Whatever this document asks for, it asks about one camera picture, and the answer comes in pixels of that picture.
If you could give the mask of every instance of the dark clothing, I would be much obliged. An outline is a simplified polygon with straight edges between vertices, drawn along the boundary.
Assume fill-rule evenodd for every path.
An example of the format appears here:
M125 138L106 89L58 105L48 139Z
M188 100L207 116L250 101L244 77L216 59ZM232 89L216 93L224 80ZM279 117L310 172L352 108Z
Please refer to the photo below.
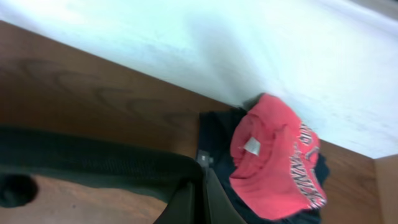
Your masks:
M212 168L222 184L225 193L233 204L235 210L248 224L316 224L320 223L318 210L302 211L291 217L276 222L258 217L235 193L229 176L235 171L232 157L229 153L233 133L240 120L246 115L243 109L231 109L229 111L209 112L200 115L200 133L198 150L210 154L210 168ZM329 175L329 169L325 164L325 158L319 155L315 173L322 185Z
M36 182L27 175L0 174L0 207L14 208L33 201Z
M186 156L8 127L0 127L0 172L124 189L165 202L182 182L201 185L203 177L201 167Z

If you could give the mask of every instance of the dark blue jeans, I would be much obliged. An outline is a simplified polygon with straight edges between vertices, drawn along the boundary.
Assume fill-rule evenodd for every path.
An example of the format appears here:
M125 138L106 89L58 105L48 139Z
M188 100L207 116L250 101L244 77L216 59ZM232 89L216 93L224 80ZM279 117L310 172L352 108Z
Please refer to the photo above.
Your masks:
M279 221L270 221L258 217L236 194L229 182L229 176L235 171L232 158L229 154L229 145L235 128L246 111L231 109L202 113L200 115L200 135L198 150L207 151L211 157L210 167L213 168L221 185L235 210L248 224L317 224L321 222L318 210L304 210L291 217ZM315 174L322 185L329 175L325 158L320 155L315 167Z

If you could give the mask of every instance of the wooden floor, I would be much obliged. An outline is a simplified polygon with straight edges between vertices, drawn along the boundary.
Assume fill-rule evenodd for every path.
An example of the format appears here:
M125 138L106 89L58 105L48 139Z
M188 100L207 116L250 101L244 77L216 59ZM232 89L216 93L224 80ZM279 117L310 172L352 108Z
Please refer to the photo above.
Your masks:
M201 111L228 105L0 22L0 124L193 157ZM381 223L374 161L327 142L324 222ZM36 177L33 203L0 208L3 224L153 223L166 204L117 189Z

